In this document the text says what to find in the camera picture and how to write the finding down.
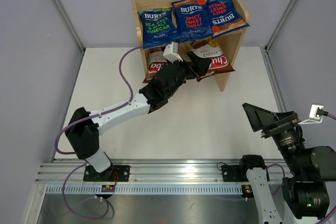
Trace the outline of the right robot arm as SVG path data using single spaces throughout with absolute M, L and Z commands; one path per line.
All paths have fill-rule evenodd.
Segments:
M 243 109 L 252 130 L 274 140 L 292 173 L 291 178 L 283 179 L 282 194 L 293 215 L 298 219 L 317 217 L 320 223 L 326 223 L 335 215 L 335 209 L 328 211 L 330 199 L 325 185 L 335 181 L 335 150 L 329 146 L 306 148 L 302 125 L 319 124 L 324 116 L 335 116 L 317 104 L 311 106 L 304 121 L 294 111 L 271 112 L 249 103 L 244 103 Z

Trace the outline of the small blue Burts chilli bag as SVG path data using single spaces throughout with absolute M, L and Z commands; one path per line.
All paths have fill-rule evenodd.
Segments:
M 213 36 L 207 0 L 181 0 L 172 2 L 173 12 L 180 35 L 179 42 L 189 42 Z

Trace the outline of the large blue Burts chilli bag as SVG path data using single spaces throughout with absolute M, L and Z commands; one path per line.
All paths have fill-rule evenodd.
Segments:
M 249 23 L 235 9 L 233 0 L 208 0 L 207 12 L 213 38 L 249 27 Z

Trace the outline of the Burts sea salt vinegar bag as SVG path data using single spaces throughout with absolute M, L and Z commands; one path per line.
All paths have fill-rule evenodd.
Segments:
M 173 19 L 172 8 L 156 8 L 138 12 L 142 21 L 143 49 L 161 47 L 178 42 L 180 34 Z

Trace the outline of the Chuba cassava chips bag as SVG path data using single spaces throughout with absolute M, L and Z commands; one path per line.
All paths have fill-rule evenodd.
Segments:
M 234 72 L 234 68 L 222 52 L 218 42 L 211 37 L 200 39 L 197 41 L 184 42 L 184 46 L 188 51 L 192 51 L 200 58 L 208 58 L 212 62 L 208 68 L 206 75 L 197 77 L 197 82 L 202 79 L 221 73 Z
M 155 74 L 162 68 L 162 66 L 168 64 L 167 60 L 164 58 L 165 47 L 155 47 L 148 50 L 147 56 L 147 67 L 148 71 L 145 75 L 143 83 L 148 83 Z

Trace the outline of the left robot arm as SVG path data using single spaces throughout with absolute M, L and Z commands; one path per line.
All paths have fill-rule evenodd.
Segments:
M 100 148 L 99 137 L 103 133 L 129 119 L 160 109 L 186 80 L 207 73 L 212 62 L 209 58 L 200 58 L 191 51 L 187 55 L 189 61 L 178 59 L 164 64 L 129 101 L 96 111 L 79 108 L 74 112 L 65 136 L 76 156 L 93 168 L 97 180 L 116 178 L 117 172 L 112 160 Z

